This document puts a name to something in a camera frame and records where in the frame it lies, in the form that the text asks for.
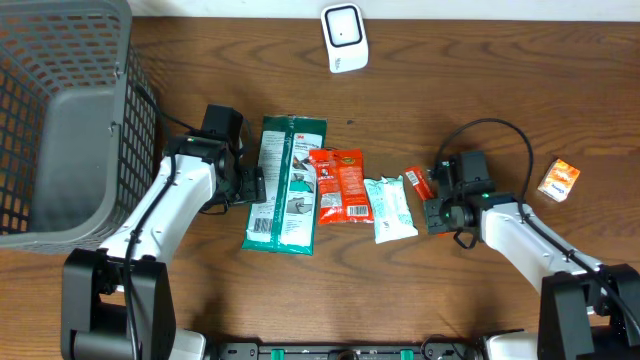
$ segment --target green clip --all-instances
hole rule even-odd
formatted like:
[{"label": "green clip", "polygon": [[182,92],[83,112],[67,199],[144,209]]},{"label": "green clip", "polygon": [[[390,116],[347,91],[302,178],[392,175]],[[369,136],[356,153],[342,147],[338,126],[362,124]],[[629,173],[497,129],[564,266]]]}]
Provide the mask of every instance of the green clip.
[{"label": "green clip", "polygon": [[284,350],[271,350],[271,360],[284,360]]},{"label": "green clip", "polygon": [[400,360],[413,360],[413,350],[400,350]]}]

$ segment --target small box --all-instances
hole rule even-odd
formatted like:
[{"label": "small box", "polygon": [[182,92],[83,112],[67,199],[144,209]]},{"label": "small box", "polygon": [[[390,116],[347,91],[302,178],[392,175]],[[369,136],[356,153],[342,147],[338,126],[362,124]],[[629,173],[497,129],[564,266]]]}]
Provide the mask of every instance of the small box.
[{"label": "small box", "polygon": [[580,170],[558,159],[551,164],[549,171],[538,186],[538,190],[557,202],[564,201],[569,196],[578,175],[580,175]]}]

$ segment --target wooden table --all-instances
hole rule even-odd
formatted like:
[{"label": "wooden table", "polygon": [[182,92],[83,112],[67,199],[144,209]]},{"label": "wooden table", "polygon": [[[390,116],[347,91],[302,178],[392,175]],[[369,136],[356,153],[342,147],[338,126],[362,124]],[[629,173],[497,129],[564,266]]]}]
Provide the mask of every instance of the wooden table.
[{"label": "wooden table", "polygon": [[[361,148],[367,177],[431,166],[443,138],[500,117],[531,138],[528,201],[569,242],[640,268],[640,27],[636,24],[367,21],[369,65],[329,73],[319,20],[136,19],[133,41],[164,110],[199,126],[206,105],[329,119],[326,145]],[[484,149],[519,189],[517,135],[489,124],[450,152]],[[569,199],[536,190],[560,157],[582,171]],[[240,250],[247,208],[198,216],[172,264],[179,326],[218,339],[419,342],[537,330],[539,297],[500,254],[426,235],[376,245],[370,225],[318,227],[312,257]],[[0,252],[0,357],[59,355],[64,256]]]}]

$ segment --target green package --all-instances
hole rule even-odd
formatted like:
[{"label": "green package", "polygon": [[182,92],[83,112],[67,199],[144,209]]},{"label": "green package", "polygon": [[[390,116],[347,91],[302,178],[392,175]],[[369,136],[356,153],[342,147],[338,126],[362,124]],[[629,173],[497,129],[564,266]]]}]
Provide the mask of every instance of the green package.
[{"label": "green package", "polygon": [[258,165],[267,201],[251,205],[243,249],[313,255],[316,172],[309,150],[324,147],[327,120],[265,116]]}]

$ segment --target basket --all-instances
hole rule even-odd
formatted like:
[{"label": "basket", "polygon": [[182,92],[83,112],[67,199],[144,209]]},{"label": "basket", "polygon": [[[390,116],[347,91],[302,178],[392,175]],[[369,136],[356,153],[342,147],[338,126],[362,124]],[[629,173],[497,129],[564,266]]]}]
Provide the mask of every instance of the basket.
[{"label": "basket", "polygon": [[152,182],[124,0],[0,0],[0,248],[96,249]]}]

